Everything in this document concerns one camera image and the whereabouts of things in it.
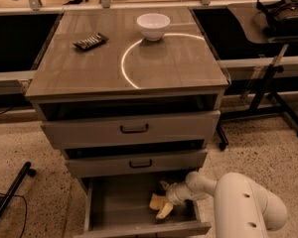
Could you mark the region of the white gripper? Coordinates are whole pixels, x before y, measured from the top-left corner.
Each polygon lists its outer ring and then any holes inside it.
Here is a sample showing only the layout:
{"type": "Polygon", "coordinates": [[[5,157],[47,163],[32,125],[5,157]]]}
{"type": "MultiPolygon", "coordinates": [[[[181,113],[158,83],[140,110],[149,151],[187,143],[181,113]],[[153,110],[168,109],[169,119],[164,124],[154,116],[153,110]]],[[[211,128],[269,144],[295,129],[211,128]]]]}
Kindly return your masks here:
{"type": "Polygon", "coordinates": [[[159,183],[166,190],[166,197],[169,202],[159,202],[157,204],[158,213],[156,218],[158,220],[166,218],[173,210],[173,205],[179,205],[185,200],[194,200],[197,195],[184,181],[175,182],[171,185],[164,180],[160,180],[159,183]]]}

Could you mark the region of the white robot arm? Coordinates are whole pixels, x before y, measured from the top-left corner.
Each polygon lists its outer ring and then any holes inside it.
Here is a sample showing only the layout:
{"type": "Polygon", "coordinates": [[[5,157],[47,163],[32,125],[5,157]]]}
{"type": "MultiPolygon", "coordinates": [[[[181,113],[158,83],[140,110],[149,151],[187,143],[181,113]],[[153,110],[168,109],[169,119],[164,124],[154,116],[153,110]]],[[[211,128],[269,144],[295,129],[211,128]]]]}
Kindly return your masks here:
{"type": "Polygon", "coordinates": [[[149,207],[156,219],[165,219],[175,205],[185,200],[198,201],[210,195],[214,199],[217,238],[268,238],[287,222],[288,211],[279,196],[253,179],[227,173],[218,180],[190,172],[182,182],[161,180],[165,194],[153,193],[149,207]]]}

